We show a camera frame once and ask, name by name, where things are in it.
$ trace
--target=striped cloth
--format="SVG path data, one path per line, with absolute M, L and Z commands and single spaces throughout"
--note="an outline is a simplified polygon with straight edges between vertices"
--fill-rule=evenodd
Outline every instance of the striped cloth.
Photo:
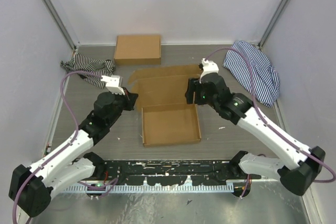
M 113 75 L 113 71 L 116 69 L 111 60 L 91 59 L 81 54 L 75 54 L 74 57 L 67 62 L 61 61 L 60 65 L 67 73 L 82 70 L 95 73 L 99 76 L 111 76 Z M 106 82 L 100 81 L 97 77 L 90 76 L 88 74 L 79 74 L 79 76 L 88 83 L 101 89 L 103 89 L 106 85 Z
M 279 96 L 280 79 L 267 56 L 250 43 L 236 41 L 232 48 L 241 52 L 250 63 L 253 72 L 255 95 L 259 102 L 271 107 Z M 251 93 L 251 80 L 246 63 L 241 56 L 229 50 L 223 67 L 230 70 L 237 81 Z

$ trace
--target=cardboard box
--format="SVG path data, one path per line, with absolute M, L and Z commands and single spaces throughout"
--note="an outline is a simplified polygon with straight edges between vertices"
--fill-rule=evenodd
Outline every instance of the cardboard box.
M 186 104 L 188 79 L 198 78 L 198 65 L 147 68 L 135 71 L 129 84 L 138 93 L 144 146 L 198 143 L 201 140 L 195 104 Z
M 114 61 L 117 65 L 160 65 L 160 35 L 120 35 Z

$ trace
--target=open cardboard box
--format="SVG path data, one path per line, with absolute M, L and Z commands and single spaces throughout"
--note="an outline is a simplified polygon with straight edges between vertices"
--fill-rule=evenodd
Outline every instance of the open cardboard box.
M 129 79 L 139 94 L 136 108 L 142 112 L 144 146 L 198 143 L 201 140 L 195 104 L 184 96 L 189 78 L 198 78 L 198 65 L 136 70 Z

